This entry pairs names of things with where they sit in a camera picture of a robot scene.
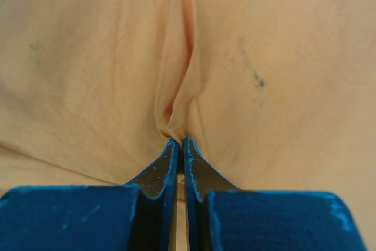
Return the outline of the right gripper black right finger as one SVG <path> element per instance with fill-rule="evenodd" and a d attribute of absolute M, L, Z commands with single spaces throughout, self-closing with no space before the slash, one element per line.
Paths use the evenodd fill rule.
<path fill-rule="evenodd" d="M 346 204 L 319 191 L 242 190 L 183 144 L 190 250 L 365 250 Z"/>

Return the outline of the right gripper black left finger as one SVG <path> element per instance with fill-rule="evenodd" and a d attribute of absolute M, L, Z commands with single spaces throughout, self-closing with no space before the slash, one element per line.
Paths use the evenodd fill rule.
<path fill-rule="evenodd" d="M 1 197 L 2 250 L 175 250 L 179 144 L 115 186 L 19 186 Z"/>

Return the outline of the orange t shirt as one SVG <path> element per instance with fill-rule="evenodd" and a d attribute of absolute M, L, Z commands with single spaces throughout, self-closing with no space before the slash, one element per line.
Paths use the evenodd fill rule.
<path fill-rule="evenodd" d="M 118 185 L 192 137 L 329 190 L 375 249 L 375 0 L 1 0 L 1 191 Z"/>

